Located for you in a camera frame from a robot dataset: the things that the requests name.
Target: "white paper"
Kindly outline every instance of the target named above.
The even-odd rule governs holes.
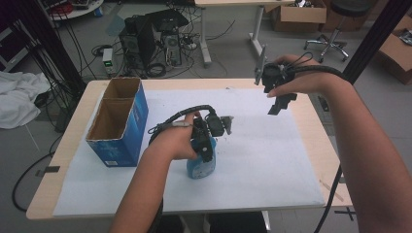
[[[210,105],[234,116],[232,134],[217,138],[216,170],[192,180],[186,161],[173,161],[164,193],[165,213],[270,210],[322,206],[324,198],[289,110],[269,116],[275,99],[261,89],[146,90],[146,131],[180,110]],[[107,168],[85,141],[70,164],[55,216],[112,215],[135,168]],[[150,139],[145,134],[142,152]]]

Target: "blue cardboard box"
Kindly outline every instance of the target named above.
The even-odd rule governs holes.
[[[111,79],[86,141],[106,166],[136,166],[148,112],[140,79]]]

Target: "white cloth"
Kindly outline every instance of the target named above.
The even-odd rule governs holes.
[[[0,72],[0,128],[15,128],[34,119],[40,113],[34,105],[36,97],[50,88],[43,73]]]

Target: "blue spray bottle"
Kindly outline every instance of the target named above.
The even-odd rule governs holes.
[[[200,179],[209,176],[215,171],[216,167],[216,140],[213,137],[209,137],[211,147],[201,147],[196,139],[191,140],[191,146],[195,151],[198,151],[197,158],[188,159],[187,170],[188,176],[192,179]],[[209,161],[204,161],[204,157],[201,152],[206,152],[205,150],[211,150],[212,157]]]

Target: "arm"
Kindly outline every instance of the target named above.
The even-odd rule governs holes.
[[[331,74],[311,73],[273,89],[268,97],[291,92],[319,92],[328,102],[360,231],[412,232],[411,176],[355,89]]]
[[[185,121],[193,124],[194,114]],[[136,172],[120,202],[110,232],[147,232],[155,218],[173,159],[196,158],[191,127],[161,132],[142,154]]]

